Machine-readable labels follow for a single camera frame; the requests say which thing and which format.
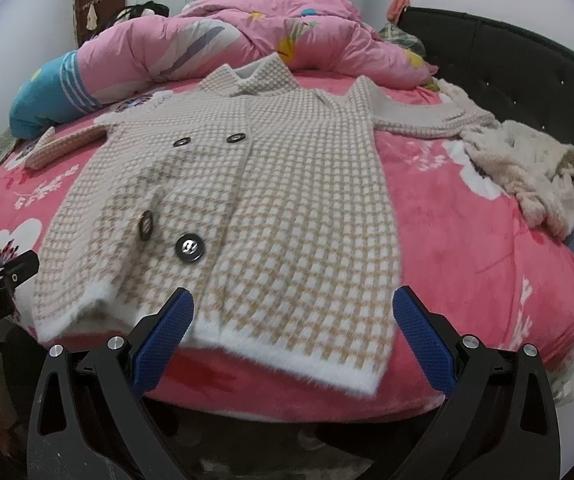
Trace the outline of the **beige white houndstooth coat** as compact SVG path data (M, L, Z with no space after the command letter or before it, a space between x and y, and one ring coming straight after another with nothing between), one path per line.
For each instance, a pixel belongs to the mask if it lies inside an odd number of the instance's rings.
M181 287L191 346L370 396L401 278L375 134L449 138L491 122L470 99L407 105L367 77L342 94L303 88L270 55L47 134L31 170L97 150L39 249L37 336L131 327Z

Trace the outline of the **cream fluffy garment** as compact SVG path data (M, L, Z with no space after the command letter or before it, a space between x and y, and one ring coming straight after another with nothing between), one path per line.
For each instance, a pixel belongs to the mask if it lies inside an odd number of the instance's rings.
M522 122L494 119L460 134L474 168L517 200L529 228L563 240L574 227L574 145Z

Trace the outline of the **black bag behind duvet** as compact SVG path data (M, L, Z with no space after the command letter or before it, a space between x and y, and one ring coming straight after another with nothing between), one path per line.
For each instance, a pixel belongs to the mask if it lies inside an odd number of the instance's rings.
M131 4L125 6L118 11L112 18L114 23L133 20L133 18L142 18L145 15L161 15L168 18L170 9L162 3L153 0L146 1L145 3Z

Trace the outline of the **black tufted headboard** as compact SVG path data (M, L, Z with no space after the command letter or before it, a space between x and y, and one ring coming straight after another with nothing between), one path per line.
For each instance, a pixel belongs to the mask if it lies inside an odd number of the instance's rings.
M497 119L574 145L574 52L535 32L489 18L409 8L399 26L418 37L438 76Z

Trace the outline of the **pink and blue duvet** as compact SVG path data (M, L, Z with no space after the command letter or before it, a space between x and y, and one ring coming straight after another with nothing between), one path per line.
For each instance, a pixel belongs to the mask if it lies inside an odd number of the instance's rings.
M37 139L156 84L273 53L295 72L367 76L400 90L428 84L437 71L381 39L349 0L196 0L171 18L145 15L109 27L42 65L10 106L10 133Z

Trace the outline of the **green patterned pillow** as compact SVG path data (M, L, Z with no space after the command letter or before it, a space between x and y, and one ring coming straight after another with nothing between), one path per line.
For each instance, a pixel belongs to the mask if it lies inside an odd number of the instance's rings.
M419 55L421 58L426 56L426 48L423 42L416 36L404 32L398 25L387 23L380 29L379 36L383 41L397 44L399 47Z

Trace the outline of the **orange cloth on headboard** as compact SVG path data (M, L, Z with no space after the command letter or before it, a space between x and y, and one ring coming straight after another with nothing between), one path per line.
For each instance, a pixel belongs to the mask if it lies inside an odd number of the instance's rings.
M398 24L402 14L411 5L411 0L393 0L386 13L386 18L392 25Z

